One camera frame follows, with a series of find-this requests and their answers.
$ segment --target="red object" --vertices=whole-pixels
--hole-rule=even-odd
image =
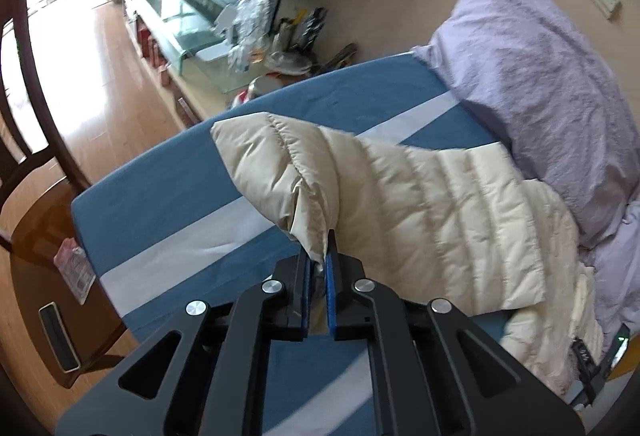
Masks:
[[[240,90],[238,92],[238,101],[241,104],[244,104],[245,102],[247,102],[247,100],[249,100],[249,88],[245,88],[244,90]]]
[[[166,64],[160,67],[160,84],[162,86],[169,86],[169,84],[171,84],[171,77],[169,76],[169,70],[167,70]]]
[[[156,43],[156,39],[153,36],[149,36],[149,63],[153,68],[158,68],[158,43]]]
[[[149,58],[149,38],[151,37],[151,32],[149,32],[148,28],[142,28],[138,31],[138,41],[140,42],[140,49],[142,50],[142,57],[145,59]]]

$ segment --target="blue gripper pad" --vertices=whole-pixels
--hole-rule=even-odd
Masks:
[[[309,330],[309,314],[311,313],[310,298],[311,298],[311,273],[313,265],[315,264],[309,256],[305,254],[305,286],[302,288],[302,327],[305,330]]]
[[[329,326],[329,333],[335,334],[335,283],[334,264],[331,251],[327,251],[324,258],[324,279],[326,281],[326,323]]]

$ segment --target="white stripe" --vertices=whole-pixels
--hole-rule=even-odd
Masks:
[[[415,135],[441,115],[444,115],[456,104],[458,104],[458,100],[453,96],[453,93],[447,91],[396,115],[382,124],[378,124],[378,126],[373,126],[358,136],[374,142],[400,143]]]
[[[240,197],[105,273],[100,282],[121,317],[273,227]]]
[[[400,143],[457,104],[446,92],[358,135]],[[124,317],[273,226],[246,198],[228,203],[106,272],[100,282]]]
[[[363,352],[322,391],[265,436],[326,436],[372,395],[369,355]]]

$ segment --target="plastic bag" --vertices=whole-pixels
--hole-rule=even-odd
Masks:
[[[252,62],[264,59],[269,45],[270,5],[270,0],[240,0],[236,4],[238,44],[229,52],[229,68],[244,72]]]
[[[53,264],[74,297],[81,305],[84,304],[95,281],[95,273],[82,247],[73,238],[65,239],[53,258]]]

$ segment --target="silver screw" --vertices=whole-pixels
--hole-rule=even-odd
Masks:
[[[370,279],[359,279],[353,285],[353,288],[355,288],[356,290],[361,291],[361,292],[371,291],[375,287],[376,287],[376,283],[374,283]]]
[[[434,299],[431,303],[431,309],[436,313],[449,313],[451,311],[451,303],[446,299]]]
[[[262,291],[265,293],[277,293],[282,290],[282,283],[275,279],[270,279],[262,283]]]
[[[203,301],[191,301],[186,308],[189,315],[202,315],[206,309],[207,305]]]

